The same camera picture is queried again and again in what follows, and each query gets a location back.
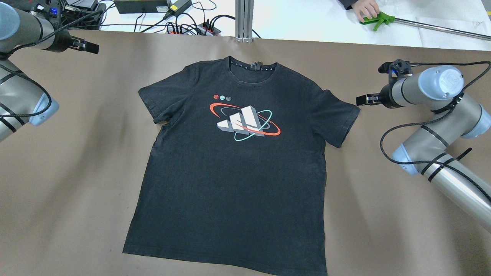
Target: green clamp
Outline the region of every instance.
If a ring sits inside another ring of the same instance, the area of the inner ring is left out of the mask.
[[[360,24],[363,24],[363,25],[377,22],[377,24],[375,24],[375,27],[373,28],[373,31],[377,31],[377,29],[380,27],[380,25],[382,25],[382,23],[389,25],[389,23],[394,22],[394,20],[396,18],[395,18],[395,16],[390,16],[390,15],[387,15],[383,12],[380,12],[377,17],[374,17],[372,19],[368,19],[368,18],[364,17],[363,19],[365,20],[365,22],[360,22]]]

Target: human hand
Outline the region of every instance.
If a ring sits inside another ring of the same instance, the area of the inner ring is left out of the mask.
[[[356,17],[358,17],[358,20],[360,20],[360,22],[365,22],[363,16],[361,15],[362,13],[368,19],[372,19],[372,17],[377,17],[377,15],[380,13],[379,5],[377,5],[377,2],[375,2],[375,0],[358,0],[351,5],[351,8],[353,8]]]

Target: black t-shirt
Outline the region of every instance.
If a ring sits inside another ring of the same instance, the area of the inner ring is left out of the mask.
[[[325,276],[325,141],[359,108],[279,63],[226,57],[140,89],[153,145],[123,252]]]

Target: shirt sleeve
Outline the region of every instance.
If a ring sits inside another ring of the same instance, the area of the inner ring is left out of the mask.
[[[331,91],[322,90],[316,84],[309,93],[307,110],[313,132],[337,148],[341,147],[360,112],[357,106],[339,100]]]
[[[191,65],[162,81],[138,91],[154,123],[169,120],[184,105],[196,82],[196,69]]]
[[[349,10],[352,9],[351,5],[356,2],[356,0],[339,0],[343,4],[344,8]]]

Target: neckline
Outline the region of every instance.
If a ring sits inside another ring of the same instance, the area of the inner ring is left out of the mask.
[[[245,62],[242,62],[240,60],[237,60],[235,58],[233,58],[232,56],[228,56],[224,59],[224,66],[225,66],[225,70],[227,71],[227,75],[233,80],[235,81],[236,83],[240,84],[240,85],[244,85],[244,86],[261,86],[261,85],[265,85],[267,83],[269,83],[272,79],[275,78],[275,76],[277,75],[276,71],[281,68],[281,64],[275,62],[273,64],[270,64],[270,65],[262,65],[261,66],[261,70],[266,70],[266,71],[273,71],[273,73],[265,80],[261,81],[261,82],[258,82],[258,83],[247,83],[247,82],[244,82],[244,81],[241,81],[239,78],[237,78],[237,76],[234,75],[234,73],[232,73],[231,71],[231,68],[230,66],[231,65],[234,65],[234,66],[239,66],[239,67],[242,67],[244,70],[249,70],[248,68],[250,67],[250,64],[247,64]]]

